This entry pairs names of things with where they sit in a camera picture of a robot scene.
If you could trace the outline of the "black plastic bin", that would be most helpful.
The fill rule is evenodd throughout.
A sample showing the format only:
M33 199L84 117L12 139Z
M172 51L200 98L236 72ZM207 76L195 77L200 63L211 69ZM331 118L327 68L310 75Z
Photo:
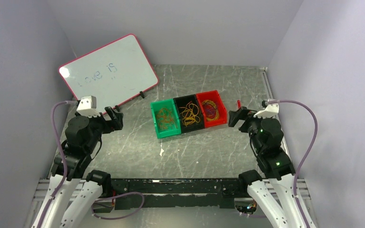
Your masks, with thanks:
M180 121L181 133L205 128L204 116L196 94L176 97L173 101Z

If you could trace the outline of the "green plastic bin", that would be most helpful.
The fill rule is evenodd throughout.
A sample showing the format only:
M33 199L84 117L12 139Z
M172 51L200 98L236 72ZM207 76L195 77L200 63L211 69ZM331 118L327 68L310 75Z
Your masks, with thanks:
M181 134L180 121L173 99L151 102L150 108L158 139Z

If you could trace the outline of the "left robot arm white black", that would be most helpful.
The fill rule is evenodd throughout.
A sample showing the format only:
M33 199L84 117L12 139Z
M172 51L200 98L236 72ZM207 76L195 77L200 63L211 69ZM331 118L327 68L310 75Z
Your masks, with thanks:
M96 199L113 193L110 174L94 170L88 174L80 193L70 201L93 159L93 150L102 144L102 135L123 128L123 113L111 107L105 111L109 120L102 113L87 117L78 111L68 122L66 140L60 144L60 153L54 159L48 191L32 227L75 228Z

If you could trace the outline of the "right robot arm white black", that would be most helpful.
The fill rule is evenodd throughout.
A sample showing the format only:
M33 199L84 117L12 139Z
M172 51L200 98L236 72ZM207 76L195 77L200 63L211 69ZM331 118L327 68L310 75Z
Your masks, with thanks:
M257 112L242 106L229 111L228 125L234 127L239 120L244 121L239 130L249 135L257 164L277 197L270 193L256 170L239 175L238 192L244 197L252 197L275 228L314 228L316 225L298 191L293 163L281 147L284 137L281 124L278 119L266 115L269 110L267 107Z

